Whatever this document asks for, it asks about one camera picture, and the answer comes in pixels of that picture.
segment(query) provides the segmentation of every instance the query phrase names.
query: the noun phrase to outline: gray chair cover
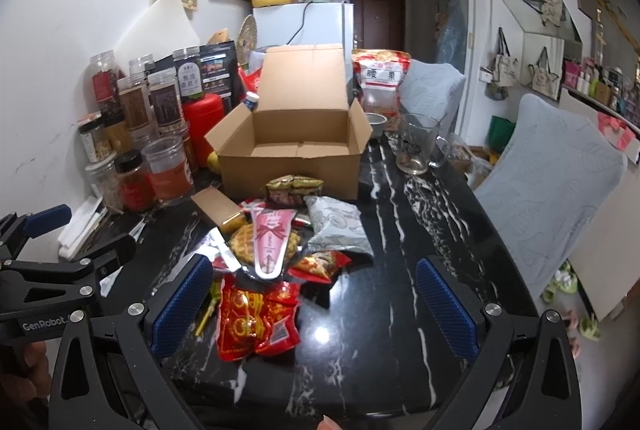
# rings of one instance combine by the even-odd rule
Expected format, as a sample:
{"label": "gray chair cover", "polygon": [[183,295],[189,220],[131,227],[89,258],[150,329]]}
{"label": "gray chair cover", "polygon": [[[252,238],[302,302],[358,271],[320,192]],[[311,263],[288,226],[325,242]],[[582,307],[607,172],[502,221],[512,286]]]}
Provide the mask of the gray chair cover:
{"label": "gray chair cover", "polygon": [[402,111],[440,121],[440,134],[446,136],[460,106],[465,79],[448,63],[411,60],[399,89]]}
{"label": "gray chair cover", "polygon": [[625,171],[626,156],[588,119],[523,96],[513,136],[475,193],[533,297]]}

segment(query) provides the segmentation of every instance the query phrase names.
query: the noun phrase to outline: yellow fruit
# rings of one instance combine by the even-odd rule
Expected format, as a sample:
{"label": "yellow fruit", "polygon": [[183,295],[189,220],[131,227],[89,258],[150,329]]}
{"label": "yellow fruit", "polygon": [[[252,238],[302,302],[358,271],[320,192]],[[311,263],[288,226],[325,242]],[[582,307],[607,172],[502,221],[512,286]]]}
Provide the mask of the yellow fruit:
{"label": "yellow fruit", "polygon": [[217,175],[220,175],[220,162],[218,161],[217,153],[211,152],[209,154],[209,157],[207,158],[207,164],[209,165],[209,170]]}

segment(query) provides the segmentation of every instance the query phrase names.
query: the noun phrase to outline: refrigerator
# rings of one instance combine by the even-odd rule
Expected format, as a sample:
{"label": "refrigerator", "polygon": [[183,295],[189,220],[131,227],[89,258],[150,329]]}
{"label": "refrigerator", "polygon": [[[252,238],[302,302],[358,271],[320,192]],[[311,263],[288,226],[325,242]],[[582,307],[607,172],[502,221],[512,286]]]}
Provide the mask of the refrigerator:
{"label": "refrigerator", "polygon": [[340,44],[344,49],[346,80],[350,80],[353,76],[353,4],[311,3],[305,12],[306,6],[289,4],[254,9],[258,48],[287,44]]}

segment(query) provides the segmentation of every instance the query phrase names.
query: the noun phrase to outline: human hand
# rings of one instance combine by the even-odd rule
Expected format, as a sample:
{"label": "human hand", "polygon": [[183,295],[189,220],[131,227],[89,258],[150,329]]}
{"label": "human hand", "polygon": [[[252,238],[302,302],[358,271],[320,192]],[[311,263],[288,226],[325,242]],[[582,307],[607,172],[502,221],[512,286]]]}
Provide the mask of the human hand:
{"label": "human hand", "polygon": [[47,397],[51,391],[49,360],[45,342],[29,344],[24,349],[24,360],[31,368],[28,378],[0,374],[0,384],[11,401],[25,404],[36,397]]}
{"label": "human hand", "polygon": [[318,425],[318,430],[342,430],[338,423],[336,423],[333,419],[329,419],[327,416],[324,416],[324,419]]}

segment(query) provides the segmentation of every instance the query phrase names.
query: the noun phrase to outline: brown door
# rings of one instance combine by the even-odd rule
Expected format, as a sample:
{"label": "brown door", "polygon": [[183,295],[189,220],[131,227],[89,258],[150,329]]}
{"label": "brown door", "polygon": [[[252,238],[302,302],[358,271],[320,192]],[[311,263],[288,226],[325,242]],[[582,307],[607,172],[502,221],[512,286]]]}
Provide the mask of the brown door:
{"label": "brown door", "polygon": [[404,50],[404,0],[351,0],[358,48]]}

